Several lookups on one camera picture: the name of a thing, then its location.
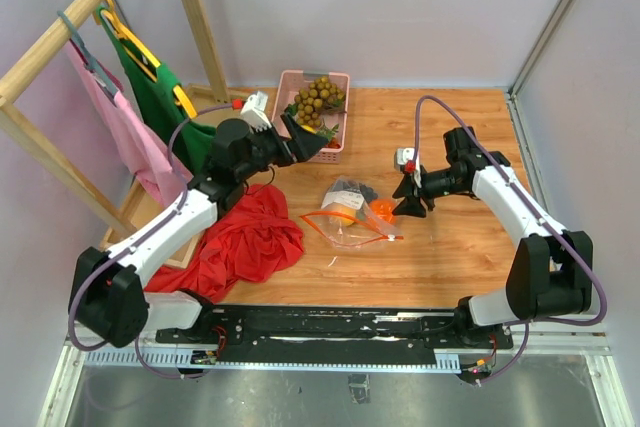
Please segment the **orange fake orange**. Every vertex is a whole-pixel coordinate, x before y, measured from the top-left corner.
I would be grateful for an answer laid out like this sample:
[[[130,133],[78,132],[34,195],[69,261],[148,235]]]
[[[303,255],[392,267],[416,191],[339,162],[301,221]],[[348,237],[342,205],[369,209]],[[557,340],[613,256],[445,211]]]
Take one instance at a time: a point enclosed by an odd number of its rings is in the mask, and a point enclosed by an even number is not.
[[[369,208],[376,217],[392,225],[396,223],[396,217],[393,214],[395,207],[396,203],[393,199],[378,198],[369,203]]]

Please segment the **brown longan fruit bunch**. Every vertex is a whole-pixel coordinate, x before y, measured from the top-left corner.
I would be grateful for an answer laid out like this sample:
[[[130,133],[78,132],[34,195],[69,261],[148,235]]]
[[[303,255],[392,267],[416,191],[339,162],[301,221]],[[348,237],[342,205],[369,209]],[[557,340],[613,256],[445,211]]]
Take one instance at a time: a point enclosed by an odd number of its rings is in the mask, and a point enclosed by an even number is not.
[[[346,91],[331,81],[328,75],[299,88],[285,109],[300,125],[314,127],[322,127],[327,116],[345,111]]]

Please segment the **clear zip bag orange seal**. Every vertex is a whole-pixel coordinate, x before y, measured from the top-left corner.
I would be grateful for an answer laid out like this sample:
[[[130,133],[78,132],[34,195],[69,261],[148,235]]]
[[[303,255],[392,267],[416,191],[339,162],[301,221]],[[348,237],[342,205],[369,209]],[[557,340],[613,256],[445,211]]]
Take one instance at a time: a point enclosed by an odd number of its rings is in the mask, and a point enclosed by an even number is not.
[[[301,219],[335,248],[356,250],[404,239],[393,214],[396,205],[368,184],[339,177],[325,192],[320,207]]]

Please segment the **small yellow fake fruit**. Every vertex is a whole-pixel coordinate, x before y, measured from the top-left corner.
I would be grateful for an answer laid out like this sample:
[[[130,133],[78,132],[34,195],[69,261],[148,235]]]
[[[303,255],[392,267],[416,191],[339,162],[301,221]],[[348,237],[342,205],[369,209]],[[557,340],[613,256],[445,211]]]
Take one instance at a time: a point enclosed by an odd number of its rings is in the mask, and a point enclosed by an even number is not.
[[[334,202],[331,211],[336,214],[334,220],[341,226],[349,227],[355,223],[357,211],[350,206]]]

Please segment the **yellow fake lemon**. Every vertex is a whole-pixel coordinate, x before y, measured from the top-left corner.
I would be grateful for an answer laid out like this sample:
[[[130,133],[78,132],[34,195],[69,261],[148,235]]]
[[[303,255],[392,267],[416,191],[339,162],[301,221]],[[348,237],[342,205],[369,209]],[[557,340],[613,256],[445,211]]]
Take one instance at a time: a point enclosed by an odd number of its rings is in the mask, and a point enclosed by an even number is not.
[[[324,129],[323,127],[314,127],[314,126],[310,126],[310,125],[300,125],[303,129],[305,129],[308,132],[314,133],[314,134],[322,134],[324,133]]]

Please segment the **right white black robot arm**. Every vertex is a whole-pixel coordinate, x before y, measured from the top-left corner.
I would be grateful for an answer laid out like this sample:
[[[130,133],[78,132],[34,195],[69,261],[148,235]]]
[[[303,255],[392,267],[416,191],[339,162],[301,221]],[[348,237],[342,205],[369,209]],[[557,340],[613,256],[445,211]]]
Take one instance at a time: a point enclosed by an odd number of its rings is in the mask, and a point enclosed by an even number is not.
[[[587,311],[593,243],[583,231],[570,231],[549,216],[523,188],[509,161],[487,151],[471,128],[443,136],[448,166],[427,171],[414,148],[394,156],[403,178],[393,194],[396,216],[425,217],[438,198],[467,196],[482,201],[500,221],[515,246],[504,287],[464,297],[453,314],[453,334],[474,347],[502,326],[526,321],[561,320]]]

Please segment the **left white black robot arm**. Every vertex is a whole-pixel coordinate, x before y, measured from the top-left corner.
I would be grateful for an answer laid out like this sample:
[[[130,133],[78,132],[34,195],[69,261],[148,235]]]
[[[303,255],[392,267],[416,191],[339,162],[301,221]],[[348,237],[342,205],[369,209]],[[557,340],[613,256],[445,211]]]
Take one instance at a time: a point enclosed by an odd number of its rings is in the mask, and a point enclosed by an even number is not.
[[[219,124],[200,173],[157,217],[106,251],[90,247],[77,259],[68,307],[68,335],[75,347],[76,328],[99,337],[94,349],[126,347],[144,331],[179,329],[190,341],[207,340],[214,318],[208,302],[185,289],[148,293],[154,274],[188,240],[215,225],[245,194],[247,180],[271,167],[287,167],[314,157],[328,141],[281,117],[287,136],[257,116]]]

